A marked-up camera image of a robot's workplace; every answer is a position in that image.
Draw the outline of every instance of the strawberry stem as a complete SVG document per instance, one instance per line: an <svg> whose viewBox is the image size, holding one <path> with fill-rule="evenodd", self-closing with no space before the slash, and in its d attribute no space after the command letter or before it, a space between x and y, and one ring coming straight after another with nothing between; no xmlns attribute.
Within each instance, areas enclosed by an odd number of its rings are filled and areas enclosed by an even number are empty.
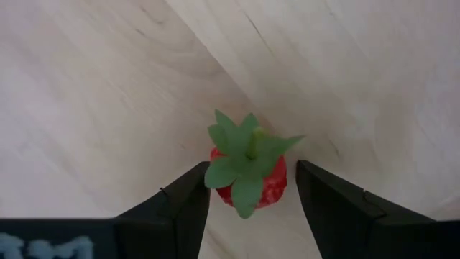
<svg viewBox="0 0 460 259"><path fill-rule="evenodd" d="M264 129L257 127L252 131L251 138L249 139L249 145L246 151L246 157L250 160L257 158L257 143L267 135Z"/></svg>

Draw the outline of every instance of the black panel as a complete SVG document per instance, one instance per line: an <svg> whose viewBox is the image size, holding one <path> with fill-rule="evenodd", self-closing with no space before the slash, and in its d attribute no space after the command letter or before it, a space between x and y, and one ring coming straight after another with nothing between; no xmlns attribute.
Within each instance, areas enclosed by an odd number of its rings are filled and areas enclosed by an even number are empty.
<svg viewBox="0 0 460 259"><path fill-rule="evenodd" d="M296 182L324 259L460 258L460 222L436 222L307 161Z"/></svg>
<svg viewBox="0 0 460 259"><path fill-rule="evenodd" d="M204 186L208 166L209 162L198 164L117 218L0 219L0 236L24 240L23 258L29 258L31 241L43 240L41 247L57 254L60 245L78 237L91 240L95 259L197 258L209 208L209 190ZM69 256L74 259L76 253Z"/></svg>

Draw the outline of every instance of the wooden surface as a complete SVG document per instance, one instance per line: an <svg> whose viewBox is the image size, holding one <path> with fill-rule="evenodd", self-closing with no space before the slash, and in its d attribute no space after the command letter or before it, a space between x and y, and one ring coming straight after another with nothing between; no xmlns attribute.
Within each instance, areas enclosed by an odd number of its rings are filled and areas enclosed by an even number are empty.
<svg viewBox="0 0 460 259"><path fill-rule="evenodd" d="M0 217L111 217L208 158L213 110L436 219L460 217L460 2L0 0ZM290 171L201 258L320 258Z"/></svg>
<svg viewBox="0 0 460 259"><path fill-rule="evenodd" d="M167 1L307 159L460 217L459 1Z"/></svg>

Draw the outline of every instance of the red strawberry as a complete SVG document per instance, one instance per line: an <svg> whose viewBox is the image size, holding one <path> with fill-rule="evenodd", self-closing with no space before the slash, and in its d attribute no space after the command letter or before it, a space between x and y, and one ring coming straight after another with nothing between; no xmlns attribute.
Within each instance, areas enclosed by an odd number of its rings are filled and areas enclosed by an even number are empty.
<svg viewBox="0 0 460 259"><path fill-rule="evenodd" d="M211 161L216 158L225 156L222 154L217 147L211 151ZM273 168L272 174L264 178L264 189L262 191L262 197L257 205L257 208L263 208L270 204L274 204L279 201L282 194L288 185L288 178L286 177L286 162L284 156L280 156L275 168ZM231 185L223 188L218 188L217 193L224 200L224 202L230 206L233 206L231 201Z"/></svg>
<svg viewBox="0 0 460 259"><path fill-rule="evenodd" d="M216 148L211 152L204 183L247 219L255 209L281 198L288 184L283 154L302 137L269 135L253 114L236 125L216 110L216 121L208 127Z"/></svg>

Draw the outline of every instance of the light wood table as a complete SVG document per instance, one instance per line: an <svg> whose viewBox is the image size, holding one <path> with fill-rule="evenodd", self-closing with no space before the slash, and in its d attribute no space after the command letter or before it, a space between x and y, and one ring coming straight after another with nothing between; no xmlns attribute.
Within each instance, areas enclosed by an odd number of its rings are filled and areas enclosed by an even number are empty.
<svg viewBox="0 0 460 259"><path fill-rule="evenodd" d="M460 217L460 2L0 0L0 217L112 217L208 159L215 108L283 135L283 199L213 193L201 258L320 258L306 158Z"/></svg>

